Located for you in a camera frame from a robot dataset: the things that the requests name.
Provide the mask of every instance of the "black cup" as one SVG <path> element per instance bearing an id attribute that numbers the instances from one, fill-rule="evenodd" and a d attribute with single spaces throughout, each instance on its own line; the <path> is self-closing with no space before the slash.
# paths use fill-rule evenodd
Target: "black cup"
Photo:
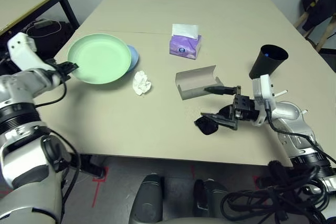
<path id="1" fill-rule="evenodd" d="M 254 65 L 250 71 L 250 78 L 256 79 L 264 74 L 274 72 L 276 68 L 288 58 L 288 53 L 281 47 L 274 45 L 264 45 L 260 49 L 259 56 L 254 62 Z"/>

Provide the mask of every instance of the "light green plate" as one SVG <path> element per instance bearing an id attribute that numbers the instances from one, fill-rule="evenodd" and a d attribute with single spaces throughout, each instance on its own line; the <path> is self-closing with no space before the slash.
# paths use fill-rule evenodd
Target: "light green plate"
<path id="1" fill-rule="evenodd" d="M 77 40 L 68 51 L 68 61 L 79 68 L 72 74 L 81 81 L 104 84 L 122 77 L 131 64 L 131 52 L 109 34 L 91 34 Z"/>

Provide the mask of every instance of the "tissue box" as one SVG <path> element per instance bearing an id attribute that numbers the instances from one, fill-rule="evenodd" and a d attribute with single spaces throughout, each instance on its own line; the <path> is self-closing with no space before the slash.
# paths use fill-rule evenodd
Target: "tissue box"
<path id="1" fill-rule="evenodd" d="M 169 43 L 169 53 L 195 60 L 201 46 L 201 39 L 201 35 L 198 39 L 173 35 Z"/>

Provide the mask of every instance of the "beige table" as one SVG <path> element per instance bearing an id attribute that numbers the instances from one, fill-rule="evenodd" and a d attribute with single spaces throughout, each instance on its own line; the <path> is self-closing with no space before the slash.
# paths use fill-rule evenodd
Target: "beige table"
<path id="1" fill-rule="evenodd" d="M 24 26 L 60 3 L 74 29 L 79 24 L 68 0 L 0 0 L 0 36 L 10 36 L 19 32 Z"/>
<path id="2" fill-rule="evenodd" d="M 169 54 L 172 23 L 199 24 L 204 39 L 197 60 Z M 271 76 L 277 91 L 289 90 L 279 101 L 308 109 L 307 123 L 336 156 L 335 74 L 270 0 L 104 0 L 57 60 L 66 60 L 70 45 L 90 33 L 111 34 L 133 45 L 140 53 L 135 71 L 144 70 L 153 88 L 137 96 L 135 71 L 105 85 L 68 81 L 66 98 L 39 111 L 80 152 L 257 165 L 277 159 L 290 165 L 267 125 L 240 122 L 238 131 L 221 127 L 203 135 L 193 123 L 200 112 L 218 112 L 233 97 L 182 101 L 175 86 L 177 72 L 217 65 L 215 76 L 225 85 L 241 85 L 242 94 L 252 95 L 249 70 L 260 47 L 275 44 L 289 54 Z M 37 100 L 61 94 L 59 87 Z"/>

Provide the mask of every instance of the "white tissue paper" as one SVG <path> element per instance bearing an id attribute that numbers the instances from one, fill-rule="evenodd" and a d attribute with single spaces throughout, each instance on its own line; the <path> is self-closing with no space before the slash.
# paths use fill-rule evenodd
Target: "white tissue paper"
<path id="1" fill-rule="evenodd" d="M 136 72 L 133 79 L 133 89 L 137 95 L 145 94 L 150 90 L 152 83 L 148 80 L 144 71 Z"/>
<path id="2" fill-rule="evenodd" d="M 173 24 L 172 36 L 173 35 L 198 39 L 198 25 Z"/>

